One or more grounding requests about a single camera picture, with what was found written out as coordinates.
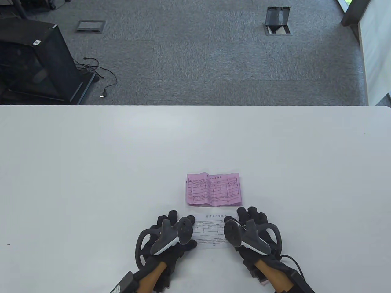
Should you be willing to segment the person's left hand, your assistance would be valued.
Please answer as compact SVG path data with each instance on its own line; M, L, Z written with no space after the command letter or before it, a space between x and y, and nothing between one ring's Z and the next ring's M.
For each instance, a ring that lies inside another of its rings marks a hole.
M136 242L135 260L140 272L150 273L162 262L171 275L177 260L197 247L194 223L194 216L179 219L176 210L158 216L157 222L143 230Z

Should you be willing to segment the person's right hand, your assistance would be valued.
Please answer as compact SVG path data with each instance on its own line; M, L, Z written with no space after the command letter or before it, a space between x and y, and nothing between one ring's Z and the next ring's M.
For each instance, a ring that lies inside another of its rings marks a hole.
M240 256L245 265L254 266L259 260L275 269L283 267L281 260L282 238L277 228L268 222L265 213L256 207L239 207L238 220L224 218L224 236Z

